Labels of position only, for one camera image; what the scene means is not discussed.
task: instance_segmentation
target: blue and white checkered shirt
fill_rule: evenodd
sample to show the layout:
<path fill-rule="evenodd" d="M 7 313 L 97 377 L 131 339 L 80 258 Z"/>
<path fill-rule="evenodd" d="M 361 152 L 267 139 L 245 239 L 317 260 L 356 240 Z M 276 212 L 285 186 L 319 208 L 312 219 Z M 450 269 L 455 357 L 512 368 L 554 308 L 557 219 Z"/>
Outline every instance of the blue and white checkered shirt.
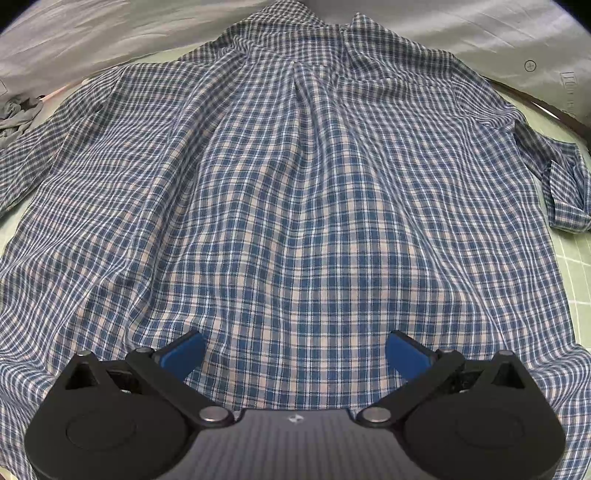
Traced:
<path fill-rule="evenodd" d="M 189 329 L 189 384 L 232 409 L 366 406 L 401 384 L 400 329 L 468 358 L 511 349 L 589 463 L 591 355 L 553 226 L 589 228 L 571 145 L 450 53 L 293 0 L 178 61 L 110 70 L 0 156 L 0 215 L 38 186 L 0 260 L 0 465 L 72 355 Z"/>

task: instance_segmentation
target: crumpled gray cloth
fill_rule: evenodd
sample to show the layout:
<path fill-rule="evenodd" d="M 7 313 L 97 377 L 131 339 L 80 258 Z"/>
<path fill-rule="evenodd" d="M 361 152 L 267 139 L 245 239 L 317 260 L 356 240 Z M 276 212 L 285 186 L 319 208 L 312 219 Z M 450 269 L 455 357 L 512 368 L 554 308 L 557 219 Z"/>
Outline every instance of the crumpled gray cloth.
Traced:
<path fill-rule="evenodd" d="M 43 102 L 16 96 L 0 108 L 0 150 L 3 150 L 29 128 Z"/>

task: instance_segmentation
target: silver bolt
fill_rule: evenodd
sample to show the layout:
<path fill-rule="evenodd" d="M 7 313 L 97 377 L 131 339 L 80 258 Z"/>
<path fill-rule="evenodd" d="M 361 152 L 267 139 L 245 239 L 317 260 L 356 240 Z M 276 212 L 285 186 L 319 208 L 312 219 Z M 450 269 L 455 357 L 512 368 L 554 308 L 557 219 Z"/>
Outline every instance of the silver bolt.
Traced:
<path fill-rule="evenodd" d="M 210 407 L 202 408 L 199 412 L 199 416 L 202 420 L 208 421 L 211 423 L 217 423 L 219 421 L 224 421 L 230 415 L 224 407 L 218 407 L 217 405 L 212 405 Z"/>
<path fill-rule="evenodd" d="M 361 415 L 364 420 L 370 421 L 371 423 L 383 423 L 388 421 L 392 416 L 390 411 L 383 407 L 368 407 Z"/>

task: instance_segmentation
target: blue gripper pad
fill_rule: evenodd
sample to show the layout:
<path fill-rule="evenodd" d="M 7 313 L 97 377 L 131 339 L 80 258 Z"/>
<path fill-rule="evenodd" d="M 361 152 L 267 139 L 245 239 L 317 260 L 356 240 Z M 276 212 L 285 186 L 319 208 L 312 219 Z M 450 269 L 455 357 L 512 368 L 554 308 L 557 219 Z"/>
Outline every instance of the blue gripper pad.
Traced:
<path fill-rule="evenodd" d="M 416 342 L 408 335 L 396 330 L 386 340 L 386 361 L 410 381 L 429 369 L 435 359 L 435 353 Z"/>
<path fill-rule="evenodd" d="M 160 367 L 182 381 L 203 362 L 204 354 L 203 336 L 197 330 L 191 330 L 158 350 L 153 358 Z"/>

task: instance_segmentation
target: shirt sleeve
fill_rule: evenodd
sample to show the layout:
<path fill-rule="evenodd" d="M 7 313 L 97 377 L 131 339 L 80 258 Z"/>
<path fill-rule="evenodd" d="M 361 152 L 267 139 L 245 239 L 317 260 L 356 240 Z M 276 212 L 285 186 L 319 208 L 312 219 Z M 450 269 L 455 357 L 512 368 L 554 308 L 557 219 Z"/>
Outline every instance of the shirt sleeve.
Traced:
<path fill-rule="evenodd" d="M 48 175 L 69 132 L 108 104 L 123 70 L 111 69 L 85 85 L 45 123 L 0 152 L 0 218 Z"/>
<path fill-rule="evenodd" d="M 525 165 L 542 184 L 549 225 L 571 233 L 591 229 L 591 176 L 577 145 L 545 137 L 520 121 L 514 135 Z"/>

